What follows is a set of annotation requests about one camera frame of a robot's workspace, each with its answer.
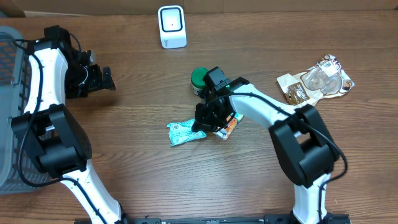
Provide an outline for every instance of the plastic packaging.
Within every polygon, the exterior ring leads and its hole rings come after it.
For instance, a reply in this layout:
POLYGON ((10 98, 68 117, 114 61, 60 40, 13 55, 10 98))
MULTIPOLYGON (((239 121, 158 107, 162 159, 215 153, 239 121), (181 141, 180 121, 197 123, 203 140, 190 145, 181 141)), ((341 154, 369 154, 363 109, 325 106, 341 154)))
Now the plastic packaging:
POLYGON ((167 125, 169 130, 169 138, 172 146, 183 144, 196 139, 202 139, 206 137, 206 133, 203 131, 193 132, 192 126, 195 119, 191 119, 184 122, 170 123, 167 125))
MULTIPOLYGON (((227 140, 230 137, 232 131, 235 129, 236 125, 238 125, 242 121, 243 117, 243 115, 236 113, 232 121, 229 122, 229 124, 227 125, 227 127, 219 130, 215 133, 215 135, 224 141, 227 140)), ((226 120, 229 121, 229 119, 231 119, 231 115, 228 116, 226 120)))
POLYGON ((354 82, 333 55, 324 56, 307 72, 285 74, 277 81, 289 104, 298 107, 316 105, 323 98, 342 96, 354 87, 354 82))

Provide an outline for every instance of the snack wrapper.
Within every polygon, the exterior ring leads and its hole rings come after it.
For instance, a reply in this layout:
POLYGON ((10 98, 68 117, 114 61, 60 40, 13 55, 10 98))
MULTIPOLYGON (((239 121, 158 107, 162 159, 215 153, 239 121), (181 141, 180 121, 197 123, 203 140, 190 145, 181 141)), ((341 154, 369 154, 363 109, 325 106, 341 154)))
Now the snack wrapper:
POLYGON ((191 119, 184 122, 170 123, 167 125, 169 130, 169 138, 172 146, 183 144, 196 139, 202 139, 206 137, 206 133, 203 131, 193 132, 192 126, 195 119, 191 119))
POLYGON ((342 96, 354 87, 354 82, 333 55, 324 56, 307 72, 285 74, 277 81, 289 104, 298 107, 315 106, 320 99, 342 96))
MULTIPOLYGON (((226 141, 230 137, 236 125, 242 121, 243 117, 243 115, 236 113, 234 118, 231 120, 231 122, 229 122, 226 128, 223 128, 214 134, 222 140, 226 141)), ((229 119, 231 119, 231 115, 229 115, 226 120, 229 121, 229 119)))

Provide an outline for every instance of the small white speaker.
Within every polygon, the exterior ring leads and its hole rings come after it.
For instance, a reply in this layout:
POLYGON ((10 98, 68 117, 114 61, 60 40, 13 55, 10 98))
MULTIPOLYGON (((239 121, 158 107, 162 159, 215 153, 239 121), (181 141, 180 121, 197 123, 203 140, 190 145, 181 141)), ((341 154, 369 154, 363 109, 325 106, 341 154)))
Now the small white speaker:
POLYGON ((157 11, 159 19, 160 41, 165 49, 185 47, 187 33, 185 32, 184 10, 181 6, 163 6, 157 11))

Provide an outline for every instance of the wood grain surface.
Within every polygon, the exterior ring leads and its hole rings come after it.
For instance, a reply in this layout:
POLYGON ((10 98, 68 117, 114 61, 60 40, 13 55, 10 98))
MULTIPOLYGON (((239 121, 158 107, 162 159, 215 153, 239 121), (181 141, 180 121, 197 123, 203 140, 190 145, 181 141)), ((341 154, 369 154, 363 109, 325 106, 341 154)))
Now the wood grain surface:
MULTIPOLYGON (((132 217, 250 217, 289 213, 293 185, 267 130, 244 118, 227 141, 170 147, 167 123, 194 118, 196 67, 219 66, 286 102, 276 78, 338 57, 356 86, 317 108, 349 171, 328 186, 326 207, 352 223, 398 219, 398 11, 186 15, 188 45, 164 50, 156 16, 1 19, 25 39, 59 24, 111 67, 116 91, 67 101, 93 146, 95 169, 132 217)), ((341 160, 335 174, 342 170, 341 160)), ((87 218, 60 184, 0 197, 0 223, 87 218)))

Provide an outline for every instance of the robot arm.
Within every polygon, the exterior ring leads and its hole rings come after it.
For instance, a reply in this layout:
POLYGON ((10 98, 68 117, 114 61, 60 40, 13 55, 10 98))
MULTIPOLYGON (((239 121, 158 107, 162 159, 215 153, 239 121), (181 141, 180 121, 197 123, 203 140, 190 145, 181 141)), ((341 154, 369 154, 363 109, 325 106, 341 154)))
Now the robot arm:
POLYGON ((27 45, 32 72, 29 100, 25 113, 12 119, 12 130, 22 141, 29 129, 25 153, 37 170, 49 173, 54 179, 62 179, 61 183, 73 192, 89 214, 91 223, 121 223, 126 215, 96 174, 91 163, 90 141, 65 107, 65 97, 86 97, 89 92, 104 88, 115 90, 110 69, 106 67, 101 73, 99 66, 91 65, 93 51, 74 49, 67 30, 53 26, 46 28, 44 33, 44 38, 30 41, 27 45), (38 113, 29 127, 40 80, 39 64, 32 54, 43 66, 43 89, 38 113), (53 129, 56 136, 39 137, 53 129))
MULTIPOLYGON (((44 29, 41 39, 28 42, 27 49, 35 54, 43 66, 43 90, 39 111, 46 110, 50 105, 65 104, 67 99, 87 97, 92 91, 116 87, 112 80, 111 70, 94 63, 94 52, 80 52, 72 47, 70 34, 60 26, 44 29)), ((33 113, 39 93, 39 65, 33 56, 29 56, 32 81, 28 104, 25 113, 33 113)))
MULTIPOLYGON (((203 81, 208 91, 202 96, 205 103, 197 104, 192 130, 216 131, 218 127, 227 125, 226 118, 233 112, 248 116, 268 129, 279 164, 294 183, 295 205, 292 213, 295 221, 318 223, 319 188, 330 178, 333 164, 339 158, 339 154, 323 138, 305 128, 301 122, 306 122, 332 139, 318 111, 310 105, 296 108, 280 103, 258 91, 243 78, 230 81, 218 67, 210 70, 203 81), (291 115, 279 112, 274 106, 291 115), (297 137, 307 133, 310 139, 299 144, 297 137)), ((326 216, 325 194, 324 190, 322 218, 326 216)))

